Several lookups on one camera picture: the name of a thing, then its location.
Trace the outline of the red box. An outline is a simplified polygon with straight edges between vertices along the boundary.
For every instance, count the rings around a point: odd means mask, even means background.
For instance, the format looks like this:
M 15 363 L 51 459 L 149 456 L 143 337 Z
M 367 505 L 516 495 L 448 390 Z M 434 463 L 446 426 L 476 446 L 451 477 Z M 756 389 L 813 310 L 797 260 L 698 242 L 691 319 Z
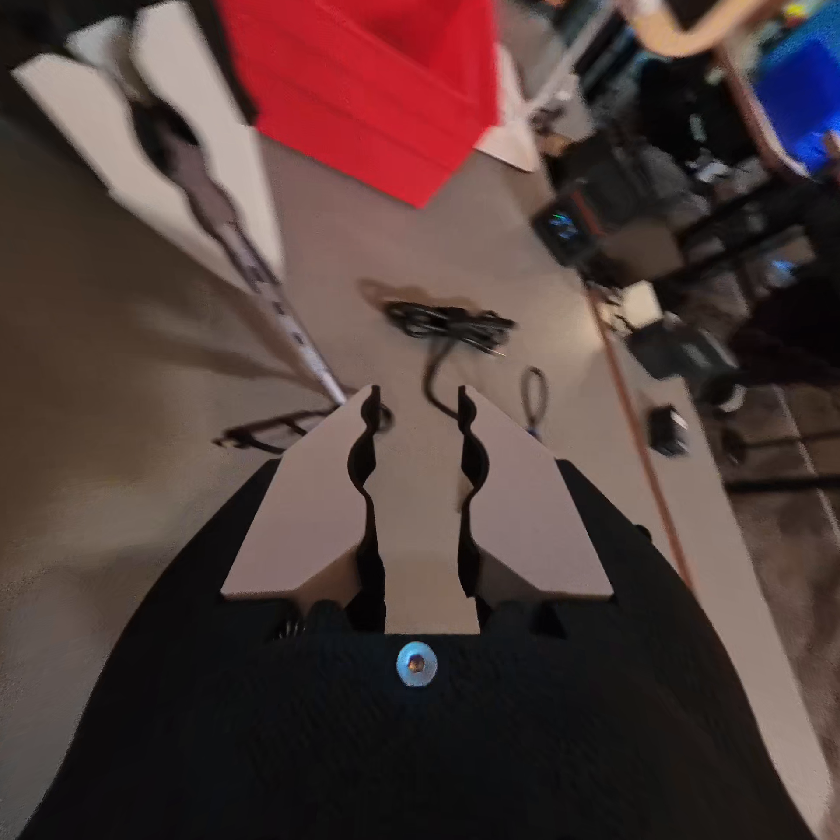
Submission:
M 267 138 L 414 208 L 497 123 L 488 1 L 216 2 Z

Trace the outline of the blue panel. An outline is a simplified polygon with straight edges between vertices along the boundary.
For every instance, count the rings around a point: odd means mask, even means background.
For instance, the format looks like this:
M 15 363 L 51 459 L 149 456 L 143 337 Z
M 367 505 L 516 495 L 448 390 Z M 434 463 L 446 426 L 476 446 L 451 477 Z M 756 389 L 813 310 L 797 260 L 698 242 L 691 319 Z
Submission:
M 839 132 L 838 58 L 822 38 L 782 44 L 759 65 L 754 90 L 784 151 L 808 175 L 828 166 Z

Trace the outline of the white box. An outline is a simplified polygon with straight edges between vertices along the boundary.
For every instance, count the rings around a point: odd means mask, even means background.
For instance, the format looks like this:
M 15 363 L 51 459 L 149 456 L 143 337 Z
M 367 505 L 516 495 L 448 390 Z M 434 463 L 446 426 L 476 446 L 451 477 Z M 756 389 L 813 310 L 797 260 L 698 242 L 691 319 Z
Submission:
M 533 173 L 541 167 L 541 155 L 532 130 L 530 105 L 523 96 L 509 50 L 496 43 L 496 54 L 497 123 L 481 135 L 474 150 L 520 172 Z

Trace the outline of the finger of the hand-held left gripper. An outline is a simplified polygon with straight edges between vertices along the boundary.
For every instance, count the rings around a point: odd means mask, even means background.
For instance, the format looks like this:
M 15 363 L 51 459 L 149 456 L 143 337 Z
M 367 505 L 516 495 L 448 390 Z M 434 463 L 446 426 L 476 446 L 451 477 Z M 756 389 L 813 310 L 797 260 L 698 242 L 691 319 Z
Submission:
M 171 176 L 199 230 L 195 258 L 230 284 L 243 284 L 209 234 L 212 223 L 237 223 L 268 267 L 282 277 L 284 248 L 259 136 L 235 102 L 186 2 L 159 3 L 137 13 L 133 64 L 197 140 L 195 149 L 174 140 Z
M 17 84 L 40 107 L 105 185 L 111 199 L 158 235 L 196 259 L 200 231 L 184 192 L 165 178 L 141 150 L 126 94 L 109 75 L 125 47 L 133 60 L 133 26 L 107 19 L 70 36 L 92 65 L 76 57 L 41 54 L 12 71 Z M 229 285 L 247 292 L 243 284 Z

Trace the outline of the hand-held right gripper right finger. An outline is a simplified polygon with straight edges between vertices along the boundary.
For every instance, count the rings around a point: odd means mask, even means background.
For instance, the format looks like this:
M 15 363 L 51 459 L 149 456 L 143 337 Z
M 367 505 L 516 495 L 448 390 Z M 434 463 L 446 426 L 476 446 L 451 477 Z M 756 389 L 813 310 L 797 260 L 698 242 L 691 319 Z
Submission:
M 534 436 L 470 386 L 458 390 L 458 578 L 483 603 L 607 601 L 602 562 L 561 474 Z

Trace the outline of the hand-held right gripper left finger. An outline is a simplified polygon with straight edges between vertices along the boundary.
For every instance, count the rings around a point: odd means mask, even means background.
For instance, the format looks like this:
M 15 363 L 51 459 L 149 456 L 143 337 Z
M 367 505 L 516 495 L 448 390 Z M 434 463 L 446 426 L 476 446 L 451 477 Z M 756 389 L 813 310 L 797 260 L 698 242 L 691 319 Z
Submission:
M 365 488 L 381 409 L 379 386 L 368 385 L 281 457 L 222 597 L 280 599 L 302 617 L 333 602 L 354 629 L 385 630 L 385 569 Z

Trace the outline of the small black device with screen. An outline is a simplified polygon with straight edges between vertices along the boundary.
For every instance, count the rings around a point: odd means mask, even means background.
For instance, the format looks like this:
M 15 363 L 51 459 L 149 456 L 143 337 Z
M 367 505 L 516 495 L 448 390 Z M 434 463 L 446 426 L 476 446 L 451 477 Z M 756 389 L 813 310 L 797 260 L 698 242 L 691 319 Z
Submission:
M 561 266 L 577 267 L 595 250 L 579 191 L 566 191 L 542 207 L 530 220 L 534 234 Z

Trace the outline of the small black adapter block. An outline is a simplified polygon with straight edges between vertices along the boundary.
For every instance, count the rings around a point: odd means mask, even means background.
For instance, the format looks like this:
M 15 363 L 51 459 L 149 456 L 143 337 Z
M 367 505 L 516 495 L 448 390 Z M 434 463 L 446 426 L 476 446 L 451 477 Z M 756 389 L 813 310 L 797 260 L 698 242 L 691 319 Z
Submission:
M 673 405 L 654 406 L 648 411 L 647 445 L 654 452 L 667 458 L 688 455 L 688 424 Z

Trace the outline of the curved wooden chair frame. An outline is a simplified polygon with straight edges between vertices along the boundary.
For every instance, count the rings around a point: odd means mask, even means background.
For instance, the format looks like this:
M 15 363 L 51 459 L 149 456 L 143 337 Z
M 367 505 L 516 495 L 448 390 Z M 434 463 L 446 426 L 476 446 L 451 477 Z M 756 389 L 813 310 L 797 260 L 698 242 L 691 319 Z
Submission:
M 811 177 L 784 151 L 758 100 L 754 82 L 762 60 L 782 44 L 819 37 L 838 58 L 838 2 L 618 2 L 648 52 L 684 59 L 710 52 L 766 167 Z M 838 133 L 826 136 L 829 163 Z

